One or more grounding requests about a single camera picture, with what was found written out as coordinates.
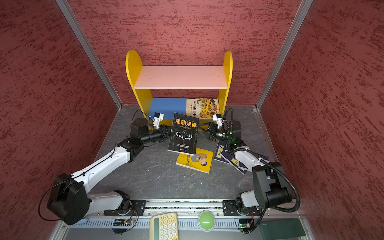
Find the black book orange title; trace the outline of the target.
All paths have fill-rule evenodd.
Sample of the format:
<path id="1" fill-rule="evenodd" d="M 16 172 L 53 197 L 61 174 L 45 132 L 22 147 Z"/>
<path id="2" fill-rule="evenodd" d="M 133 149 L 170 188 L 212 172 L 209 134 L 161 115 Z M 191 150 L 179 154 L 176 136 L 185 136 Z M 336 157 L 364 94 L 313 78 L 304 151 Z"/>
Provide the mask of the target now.
<path id="1" fill-rule="evenodd" d="M 194 156 L 197 151 L 199 119 L 174 113 L 168 151 Z"/>

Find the illustrated history book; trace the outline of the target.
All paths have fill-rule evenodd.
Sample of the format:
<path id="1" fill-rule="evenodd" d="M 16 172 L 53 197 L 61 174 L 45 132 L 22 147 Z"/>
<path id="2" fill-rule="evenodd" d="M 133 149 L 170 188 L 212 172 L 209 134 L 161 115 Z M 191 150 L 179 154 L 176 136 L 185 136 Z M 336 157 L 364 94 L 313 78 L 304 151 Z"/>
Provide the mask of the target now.
<path id="1" fill-rule="evenodd" d="M 213 115 L 220 114 L 218 99 L 187 99 L 186 106 L 186 115 L 199 119 L 212 119 Z"/>

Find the yellow cartoon book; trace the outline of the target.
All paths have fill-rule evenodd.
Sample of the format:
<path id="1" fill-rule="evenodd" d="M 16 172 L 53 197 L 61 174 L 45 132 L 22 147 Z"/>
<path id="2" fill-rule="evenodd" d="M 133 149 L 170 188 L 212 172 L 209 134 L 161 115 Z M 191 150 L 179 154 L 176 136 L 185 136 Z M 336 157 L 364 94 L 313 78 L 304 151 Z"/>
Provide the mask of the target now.
<path id="1" fill-rule="evenodd" d="M 179 154 L 176 164 L 177 166 L 209 174 L 213 158 L 214 153 L 212 151 L 197 148 L 196 154 L 193 156 Z"/>

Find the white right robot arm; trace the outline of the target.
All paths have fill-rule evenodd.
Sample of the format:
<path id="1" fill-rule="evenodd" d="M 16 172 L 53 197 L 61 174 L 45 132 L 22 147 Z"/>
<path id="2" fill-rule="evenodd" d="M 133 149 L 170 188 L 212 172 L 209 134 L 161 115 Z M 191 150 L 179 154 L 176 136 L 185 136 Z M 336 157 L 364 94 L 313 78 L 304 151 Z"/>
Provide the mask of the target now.
<path id="1" fill-rule="evenodd" d="M 278 162 L 270 162 L 267 156 L 252 151 L 242 140 L 241 124 L 232 121 L 226 129 L 214 122 L 207 123 L 208 129 L 201 134 L 211 142 L 222 141 L 222 156 L 230 157 L 244 164 L 252 171 L 254 189 L 240 193 L 235 200 L 235 209 L 246 215 L 252 209 L 274 209 L 284 213 L 297 211 L 301 206 L 298 190 L 287 178 Z"/>

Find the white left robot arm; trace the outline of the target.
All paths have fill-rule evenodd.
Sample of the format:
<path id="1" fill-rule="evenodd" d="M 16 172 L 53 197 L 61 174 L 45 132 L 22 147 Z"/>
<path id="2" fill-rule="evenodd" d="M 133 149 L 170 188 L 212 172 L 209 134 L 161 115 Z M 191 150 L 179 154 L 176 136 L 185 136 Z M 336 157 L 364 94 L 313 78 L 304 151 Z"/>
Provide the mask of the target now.
<path id="1" fill-rule="evenodd" d="M 91 194 L 91 190 L 106 176 L 120 166 L 130 163 L 144 150 L 144 145 L 155 141 L 163 142 L 171 136 L 171 127 L 160 125 L 140 137 L 131 135 L 112 151 L 91 165 L 71 175 L 59 175 L 51 189 L 47 208 L 68 225 L 84 217 L 103 211 L 126 215 L 131 210 L 130 196 L 120 190 L 105 194 Z"/>

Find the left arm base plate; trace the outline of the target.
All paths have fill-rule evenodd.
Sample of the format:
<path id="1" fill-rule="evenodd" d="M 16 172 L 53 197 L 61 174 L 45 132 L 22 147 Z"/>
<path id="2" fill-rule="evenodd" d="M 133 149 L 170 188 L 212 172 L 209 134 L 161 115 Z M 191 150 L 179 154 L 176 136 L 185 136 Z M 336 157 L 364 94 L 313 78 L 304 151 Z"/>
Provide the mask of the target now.
<path id="1" fill-rule="evenodd" d="M 142 216 L 146 207 L 146 200 L 123 200 L 116 210 L 104 211 L 104 216 Z"/>

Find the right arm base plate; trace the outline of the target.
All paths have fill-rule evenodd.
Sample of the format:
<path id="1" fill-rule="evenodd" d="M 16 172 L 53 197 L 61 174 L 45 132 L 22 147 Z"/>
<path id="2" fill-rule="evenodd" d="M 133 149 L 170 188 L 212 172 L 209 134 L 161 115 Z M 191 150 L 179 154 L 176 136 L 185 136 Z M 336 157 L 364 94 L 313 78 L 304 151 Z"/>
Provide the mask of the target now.
<path id="1" fill-rule="evenodd" d="M 240 199 L 223 200 L 224 216 L 251 217 L 261 216 L 262 209 L 258 206 L 246 207 Z"/>

